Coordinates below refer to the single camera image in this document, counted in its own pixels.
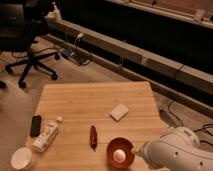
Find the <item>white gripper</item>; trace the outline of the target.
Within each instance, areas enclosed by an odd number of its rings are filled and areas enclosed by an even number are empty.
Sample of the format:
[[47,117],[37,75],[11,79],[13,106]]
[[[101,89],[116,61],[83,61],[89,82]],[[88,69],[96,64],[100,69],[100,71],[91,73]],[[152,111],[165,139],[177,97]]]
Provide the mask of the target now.
[[144,160],[148,161],[150,159],[149,155],[148,155],[148,145],[149,145],[149,142],[145,142],[143,144],[138,144],[132,148],[131,153],[132,154],[140,153],[141,157]]

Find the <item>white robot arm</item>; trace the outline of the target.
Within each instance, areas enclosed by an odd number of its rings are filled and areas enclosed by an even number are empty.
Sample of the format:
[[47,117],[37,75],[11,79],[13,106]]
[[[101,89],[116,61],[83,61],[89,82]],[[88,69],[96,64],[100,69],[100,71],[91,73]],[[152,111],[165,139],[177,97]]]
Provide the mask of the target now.
[[186,127],[170,127],[157,139],[140,143],[132,153],[151,169],[171,171],[213,171],[213,152],[201,150],[198,136]]

